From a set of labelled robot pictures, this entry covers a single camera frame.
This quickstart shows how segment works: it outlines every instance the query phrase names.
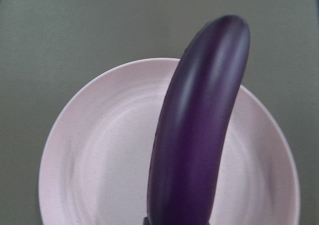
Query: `glossy purple skin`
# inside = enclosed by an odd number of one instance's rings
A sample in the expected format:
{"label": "glossy purple skin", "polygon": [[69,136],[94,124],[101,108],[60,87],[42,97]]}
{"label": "glossy purple skin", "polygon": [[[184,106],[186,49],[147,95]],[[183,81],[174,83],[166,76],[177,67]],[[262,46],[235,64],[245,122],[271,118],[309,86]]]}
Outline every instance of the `glossy purple skin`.
{"label": "glossy purple skin", "polygon": [[160,113],[147,212],[151,225],[207,225],[249,29],[237,16],[208,23],[183,54]]}

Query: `table surface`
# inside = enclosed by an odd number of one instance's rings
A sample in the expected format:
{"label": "table surface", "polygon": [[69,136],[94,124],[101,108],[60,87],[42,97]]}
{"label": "table surface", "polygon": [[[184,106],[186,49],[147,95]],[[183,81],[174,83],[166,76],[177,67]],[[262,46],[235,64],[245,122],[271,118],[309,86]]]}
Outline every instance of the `table surface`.
{"label": "table surface", "polygon": [[316,0],[1,0],[0,224],[42,224],[42,151],[79,89],[125,62],[179,58],[195,33],[223,14],[248,21],[243,85],[290,144],[301,185],[300,224],[319,224]]}

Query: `eggplant skin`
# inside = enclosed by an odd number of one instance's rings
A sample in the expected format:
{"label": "eggplant skin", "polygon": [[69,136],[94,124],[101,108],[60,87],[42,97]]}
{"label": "eggplant skin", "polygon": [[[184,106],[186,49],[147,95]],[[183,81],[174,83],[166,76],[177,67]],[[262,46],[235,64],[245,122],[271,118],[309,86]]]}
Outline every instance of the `eggplant skin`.
{"label": "eggplant skin", "polygon": [[249,52],[247,23],[209,22],[185,50],[168,87],[152,151],[151,225],[207,225],[225,134]]}

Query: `round plate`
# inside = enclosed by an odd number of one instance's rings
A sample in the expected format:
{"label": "round plate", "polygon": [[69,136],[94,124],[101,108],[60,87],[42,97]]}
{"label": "round plate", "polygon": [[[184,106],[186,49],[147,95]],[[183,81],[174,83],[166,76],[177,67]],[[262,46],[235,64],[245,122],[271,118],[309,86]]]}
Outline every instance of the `round plate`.
{"label": "round plate", "polygon": [[[141,225],[153,139],[178,59],[114,68],[66,105],[39,177],[44,225]],[[211,225],[297,225],[299,184],[289,146],[241,86],[227,130]]]}

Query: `gray background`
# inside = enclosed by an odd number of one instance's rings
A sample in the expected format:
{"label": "gray background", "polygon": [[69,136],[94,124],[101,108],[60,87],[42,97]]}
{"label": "gray background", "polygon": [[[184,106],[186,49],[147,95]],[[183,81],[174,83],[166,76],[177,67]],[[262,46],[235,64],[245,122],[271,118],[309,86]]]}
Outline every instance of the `gray background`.
{"label": "gray background", "polygon": [[209,20],[251,28],[243,84],[293,151],[301,224],[319,224],[319,37],[316,0],[2,0],[0,224],[41,224],[41,154],[59,112],[87,82],[122,63],[180,57]]}

